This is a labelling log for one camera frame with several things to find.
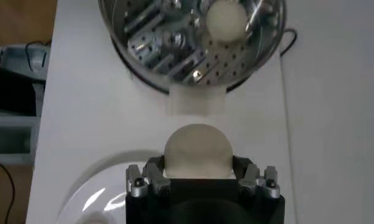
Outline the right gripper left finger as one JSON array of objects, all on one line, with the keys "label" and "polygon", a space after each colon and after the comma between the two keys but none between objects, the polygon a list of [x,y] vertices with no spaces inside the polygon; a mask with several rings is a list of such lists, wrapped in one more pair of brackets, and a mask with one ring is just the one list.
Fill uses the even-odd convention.
[{"label": "right gripper left finger", "polygon": [[150,158],[140,169],[137,164],[126,169],[126,196],[145,198],[150,194],[168,198],[171,194],[171,180],[164,175],[165,156]]}]

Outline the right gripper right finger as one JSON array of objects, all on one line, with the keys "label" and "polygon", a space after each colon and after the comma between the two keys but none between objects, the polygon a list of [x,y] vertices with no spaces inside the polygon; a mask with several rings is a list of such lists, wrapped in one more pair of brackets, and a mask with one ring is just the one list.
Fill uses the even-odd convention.
[{"label": "right gripper right finger", "polygon": [[266,198],[280,198],[280,186],[277,183],[278,174],[274,166],[267,166],[261,175],[260,169],[249,158],[233,156],[232,165],[242,191],[246,190],[249,195],[261,192]]}]

